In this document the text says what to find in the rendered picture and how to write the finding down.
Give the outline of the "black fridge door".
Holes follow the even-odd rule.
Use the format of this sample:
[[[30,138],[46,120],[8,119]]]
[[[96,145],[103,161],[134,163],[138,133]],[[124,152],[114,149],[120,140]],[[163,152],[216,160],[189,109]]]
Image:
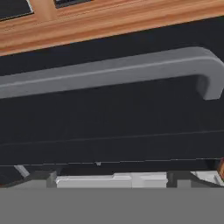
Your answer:
[[[0,56],[0,76],[185,47],[224,62],[224,16]],[[224,158],[224,91],[205,100],[197,75],[0,99],[0,182],[44,168]]]

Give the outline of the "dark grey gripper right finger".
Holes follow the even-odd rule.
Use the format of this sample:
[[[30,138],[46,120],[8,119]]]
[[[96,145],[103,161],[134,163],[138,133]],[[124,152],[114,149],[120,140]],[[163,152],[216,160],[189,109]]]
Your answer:
[[[190,171],[168,171],[166,173],[169,188],[215,188],[217,185],[197,178]]]

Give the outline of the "wooden cupboard frame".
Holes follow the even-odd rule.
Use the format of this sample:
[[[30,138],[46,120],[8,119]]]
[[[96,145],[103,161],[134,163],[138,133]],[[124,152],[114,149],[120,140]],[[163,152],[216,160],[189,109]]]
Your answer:
[[[224,16],[224,0],[92,0],[0,22],[0,56]]]

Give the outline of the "dark cupboard door panel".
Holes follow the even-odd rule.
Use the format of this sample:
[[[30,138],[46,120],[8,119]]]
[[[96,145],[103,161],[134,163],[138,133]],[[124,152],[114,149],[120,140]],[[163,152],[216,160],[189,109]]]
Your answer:
[[[70,5],[83,4],[85,2],[90,2],[91,0],[53,0],[56,8],[67,7]]]
[[[0,21],[32,13],[29,0],[0,0]]]

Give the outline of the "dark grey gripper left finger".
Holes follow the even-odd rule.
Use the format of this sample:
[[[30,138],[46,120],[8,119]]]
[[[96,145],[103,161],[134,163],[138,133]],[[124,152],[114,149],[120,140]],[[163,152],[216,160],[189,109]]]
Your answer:
[[[35,171],[28,177],[9,183],[6,185],[7,188],[56,188],[57,174],[55,171]]]

